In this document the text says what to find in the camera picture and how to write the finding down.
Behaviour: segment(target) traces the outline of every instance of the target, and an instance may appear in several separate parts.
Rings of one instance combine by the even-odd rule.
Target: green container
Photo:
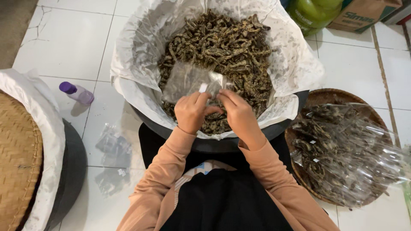
[[[287,12],[305,36],[314,35],[334,20],[343,0],[292,0]]]

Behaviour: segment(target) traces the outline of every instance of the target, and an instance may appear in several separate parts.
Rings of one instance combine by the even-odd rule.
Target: dried fungus pile
[[[390,139],[386,128],[360,111],[363,104],[306,106],[292,125],[297,148],[291,154],[302,167],[299,174],[317,194],[348,208],[362,207],[387,186],[406,180],[406,155]]]
[[[186,19],[184,32],[175,34],[158,62],[163,91],[174,63],[189,62],[200,68],[221,73],[233,83],[233,91],[243,97],[259,117],[267,107],[272,89],[267,74],[267,57],[273,50],[265,43],[269,27],[257,15],[236,21],[209,10],[197,19]],[[163,104],[164,111],[175,119],[174,105]],[[205,134],[231,131],[226,115],[212,114],[205,118]]]

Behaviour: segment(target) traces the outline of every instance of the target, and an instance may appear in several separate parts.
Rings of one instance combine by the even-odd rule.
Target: cardboard box
[[[401,0],[345,0],[327,27],[360,34],[401,6]]]

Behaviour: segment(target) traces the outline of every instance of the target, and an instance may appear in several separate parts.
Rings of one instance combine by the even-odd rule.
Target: purple bottle cap
[[[62,82],[60,83],[60,86],[58,87],[62,92],[71,95],[77,91],[76,86],[69,82]]]

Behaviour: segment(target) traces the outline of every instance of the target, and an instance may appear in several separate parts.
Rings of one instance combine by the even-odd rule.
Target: black bucket
[[[308,93],[309,93],[308,90],[294,93],[295,95],[298,96],[298,112],[300,112],[303,106],[305,105],[305,102],[307,101],[307,98],[308,98]],[[170,136],[172,132],[171,129],[163,127],[155,123],[154,121],[149,119],[147,116],[145,116],[143,113],[141,113],[138,109],[133,107],[133,105],[131,106],[134,109],[134,111],[137,113],[137,115],[140,117],[140,119],[152,131],[159,134],[164,139],[167,139]],[[279,123],[265,127],[262,129],[262,131],[268,140],[272,140],[278,135],[280,135],[282,132],[284,132],[285,129],[290,125],[290,123],[291,123],[291,120],[286,119]],[[191,150],[195,152],[202,152],[202,153],[208,153],[208,154],[237,152],[238,151],[238,141],[239,141],[238,137],[224,138],[221,140],[196,138],[194,140]]]

